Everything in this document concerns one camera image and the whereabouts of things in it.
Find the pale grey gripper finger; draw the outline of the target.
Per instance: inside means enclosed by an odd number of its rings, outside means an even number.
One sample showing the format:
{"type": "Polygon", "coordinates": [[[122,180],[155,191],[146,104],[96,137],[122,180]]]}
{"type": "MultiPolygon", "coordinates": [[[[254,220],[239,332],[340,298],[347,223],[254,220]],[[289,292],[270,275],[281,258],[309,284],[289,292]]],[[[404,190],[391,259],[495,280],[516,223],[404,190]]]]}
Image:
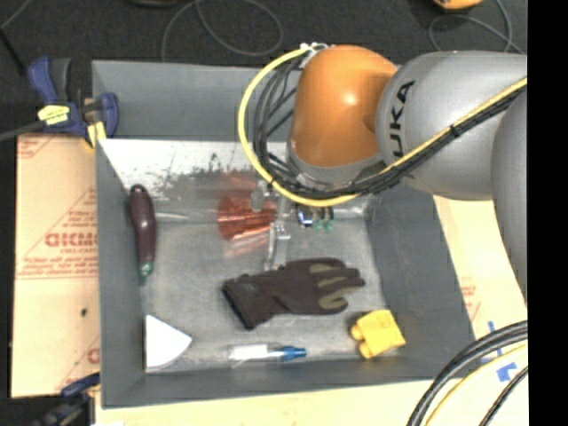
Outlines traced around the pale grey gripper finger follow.
{"type": "Polygon", "coordinates": [[[264,268],[278,269],[287,262],[291,235],[283,224],[271,224],[264,268]]]}
{"type": "Polygon", "coordinates": [[[250,194],[250,207],[253,212],[260,212],[264,208],[266,197],[266,185],[263,181],[257,181],[250,194]]]}

